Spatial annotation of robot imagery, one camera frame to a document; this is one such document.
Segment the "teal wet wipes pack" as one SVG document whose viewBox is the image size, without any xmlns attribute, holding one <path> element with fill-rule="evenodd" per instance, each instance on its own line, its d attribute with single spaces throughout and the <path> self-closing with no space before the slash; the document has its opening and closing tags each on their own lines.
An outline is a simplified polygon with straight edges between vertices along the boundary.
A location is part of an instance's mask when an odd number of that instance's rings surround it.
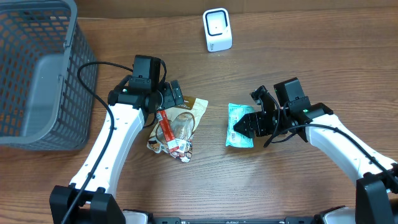
<svg viewBox="0 0 398 224">
<path fill-rule="evenodd" d="M 246 126 L 241 119 L 244 115 L 254 112 L 254 108 L 249 105 L 237 105 L 230 103 L 228 105 L 228 128 L 226 133 L 225 146 L 238 148 L 254 147 L 253 139 L 245 136 Z"/>
</svg>

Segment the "red stick sachet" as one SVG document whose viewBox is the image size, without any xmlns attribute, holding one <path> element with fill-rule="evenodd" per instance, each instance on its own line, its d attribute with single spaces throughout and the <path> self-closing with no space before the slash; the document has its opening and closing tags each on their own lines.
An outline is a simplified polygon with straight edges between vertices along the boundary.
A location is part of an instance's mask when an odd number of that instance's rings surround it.
<svg viewBox="0 0 398 224">
<path fill-rule="evenodd" d="M 175 152 L 179 150 L 179 146 L 175 136 L 172 132 L 171 125 L 169 123 L 167 114 L 164 110 L 158 111 L 156 113 L 156 117 L 159 121 L 160 127 L 162 128 L 162 132 L 164 134 L 164 138 L 166 140 L 169 153 Z"/>
</svg>

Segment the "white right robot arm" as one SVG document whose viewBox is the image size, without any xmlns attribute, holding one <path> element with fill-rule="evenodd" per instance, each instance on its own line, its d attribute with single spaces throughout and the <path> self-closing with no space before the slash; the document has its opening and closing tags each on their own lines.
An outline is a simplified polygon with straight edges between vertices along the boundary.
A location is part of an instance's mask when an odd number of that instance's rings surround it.
<svg viewBox="0 0 398 224">
<path fill-rule="evenodd" d="M 397 223 L 397 162 L 378 153 L 347 129 L 333 110 L 323 103 L 311 104 L 298 78 L 274 85 L 276 96 L 265 86 L 250 96 L 261 106 L 247 113 L 233 129 L 247 138 L 300 136 L 326 154 L 356 188 L 355 206 L 339 206 L 313 217 L 286 218 L 284 223 Z"/>
</svg>

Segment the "beige snack pouch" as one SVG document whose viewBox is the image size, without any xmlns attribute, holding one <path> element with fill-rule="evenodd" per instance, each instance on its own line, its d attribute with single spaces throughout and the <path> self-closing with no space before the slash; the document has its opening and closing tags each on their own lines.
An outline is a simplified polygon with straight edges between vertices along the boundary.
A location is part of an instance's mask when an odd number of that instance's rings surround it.
<svg viewBox="0 0 398 224">
<path fill-rule="evenodd" d="M 164 152 L 184 163 L 188 163 L 192 158 L 193 136 L 202 116 L 205 114 L 208 101 L 191 96 L 185 96 L 183 100 L 184 104 L 164 110 L 177 140 L 179 150 L 169 153 L 158 120 L 147 141 L 147 148 L 155 153 Z"/>
</svg>

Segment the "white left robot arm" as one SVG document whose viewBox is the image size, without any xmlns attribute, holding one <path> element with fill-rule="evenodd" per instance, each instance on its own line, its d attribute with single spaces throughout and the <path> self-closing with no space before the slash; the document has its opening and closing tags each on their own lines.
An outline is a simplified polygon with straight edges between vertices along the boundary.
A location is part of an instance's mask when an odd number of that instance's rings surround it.
<svg viewBox="0 0 398 224">
<path fill-rule="evenodd" d="M 67 187 L 55 186 L 49 203 L 54 223 L 154 223 L 154 217 L 138 210 L 121 210 L 116 202 L 119 177 L 132 144 L 156 115 L 181 105 L 178 81 L 165 81 L 165 62 L 136 55 L 133 67 L 108 94 L 103 127 L 86 161 Z"/>
</svg>

